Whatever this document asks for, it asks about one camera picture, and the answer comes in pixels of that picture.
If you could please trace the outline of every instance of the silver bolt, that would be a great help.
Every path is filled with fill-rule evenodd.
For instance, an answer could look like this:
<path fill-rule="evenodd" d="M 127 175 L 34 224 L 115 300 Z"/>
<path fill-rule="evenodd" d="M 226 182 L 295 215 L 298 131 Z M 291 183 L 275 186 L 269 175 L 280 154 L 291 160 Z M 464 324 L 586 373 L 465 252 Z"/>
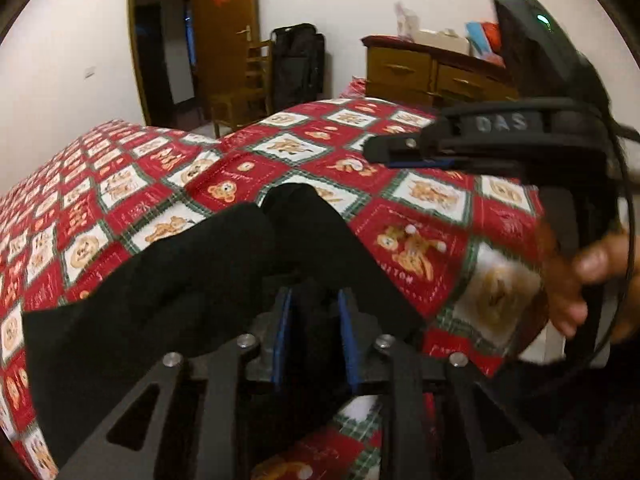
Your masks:
<path fill-rule="evenodd" d="M 453 352 L 449 356 L 449 362 L 456 368 L 464 368 L 469 364 L 469 358 L 462 352 Z"/>
<path fill-rule="evenodd" d="M 168 368 L 173 368 L 182 362 L 182 356 L 178 352 L 169 352 L 162 358 L 162 364 Z"/>
<path fill-rule="evenodd" d="M 253 345 L 255 345 L 256 339 L 255 335 L 253 334 L 242 334 L 238 336 L 238 339 L 236 341 L 240 348 L 251 348 Z"/>
<path fill-rule="evenodd" d="M 394 342 L 396 338 L 389 334 L 379 335 L 376 339 L 376 348 L 379 350 L 387 350 Z"/>

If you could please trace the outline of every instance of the wall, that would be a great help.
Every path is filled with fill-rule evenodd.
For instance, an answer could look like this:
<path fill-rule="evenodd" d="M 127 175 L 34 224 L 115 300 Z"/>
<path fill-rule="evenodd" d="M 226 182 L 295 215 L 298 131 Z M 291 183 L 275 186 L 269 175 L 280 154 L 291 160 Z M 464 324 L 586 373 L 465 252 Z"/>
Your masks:
<path fill-rule="evenodd" d="M 327 37 L 336 94 L 366 72 L 360 38 L 394 34 L 396 0 L 260 0 L 263 37 L 315 23 Z M 402 0 L 424 28 L 461 32 L 492 19 L 489 0 Z M 616 118 L 640 128 L 640 71 L 596 0 L 541 0 L 600 71 Z M 95 75 L 84 79 L 88 67 Z M 0 193 L 92 126 L 143 122 L 132 71 L 127 0 L 31 0 L 0 44 Z"/>
<path fill-rule="evenodd" d="M 340 93 L 351 75 L 366 74 L 360 38 L 395 34 L 397 0 L 260 0 L 263 37 L 277 27 L 314 23 L 325 34 L 332 62 L 332 91 Z M 568 31 L 574 44 L 600 72 L 614 116 L 640 128 L 640 70 L 596 0 L 540 0 Z M 453 28 L 464 34 L 469 20 L 494 20 L 490 0 L 402 0 L 421 19 L 421 28 Z"/>
<path fill-rule="evenodd" d="M 193 98 L 193 81 L 184 30 L 184 0 L 136 0 L 136 3 L 160 4 L 164 58 L 174 103 Z"/>

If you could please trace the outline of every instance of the black bag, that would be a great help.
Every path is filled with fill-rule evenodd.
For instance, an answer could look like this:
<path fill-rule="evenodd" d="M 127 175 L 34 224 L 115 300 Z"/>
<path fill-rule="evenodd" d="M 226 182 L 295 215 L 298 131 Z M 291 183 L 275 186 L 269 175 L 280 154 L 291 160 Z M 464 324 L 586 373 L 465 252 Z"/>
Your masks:
<path fill-rule="evenodd" d="M 273 109 L 315 101 L 324 81 L 324 35 L 310 23 L 276 28 L 273 41 Z"/>

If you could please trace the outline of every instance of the dresser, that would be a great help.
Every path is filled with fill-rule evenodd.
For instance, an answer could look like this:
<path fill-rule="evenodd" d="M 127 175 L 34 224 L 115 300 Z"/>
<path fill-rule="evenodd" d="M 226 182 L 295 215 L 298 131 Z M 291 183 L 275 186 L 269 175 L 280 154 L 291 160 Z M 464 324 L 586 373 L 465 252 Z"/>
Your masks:
<path fill-rule="evenodd" d="M 518 97 L 507 70 L 482 59 L 388 36 L 367 36 L 362 43 L 367 96 L 427 107 Z"/>

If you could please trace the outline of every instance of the red checkered bedspread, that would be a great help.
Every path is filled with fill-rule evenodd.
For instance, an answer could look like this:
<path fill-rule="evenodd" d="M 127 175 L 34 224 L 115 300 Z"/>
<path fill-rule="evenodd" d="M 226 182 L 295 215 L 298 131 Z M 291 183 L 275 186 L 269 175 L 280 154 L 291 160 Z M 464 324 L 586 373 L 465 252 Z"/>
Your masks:
<path fill-rule="evenodd" d="M 21 314 L 77 301 L 132 254 L 284 182 L 306 182 L 408 300 L 434 318 L 424 351 L 465 351 L 491 372 L 538 290 L 535 193 L 436 170 L 392 171 L 361 154 L 374 134 L 431 118 L 374 99 L 277 113 L 222 141 L 123 121 L 75 140 L 0 199 L 0 424 L 40 478 L 57 469 L 31 404 Z M 495 316 L 495 312 L 511 312 Z M 256 478 L 375 478 L 379 409 L 359 398 Z"/>

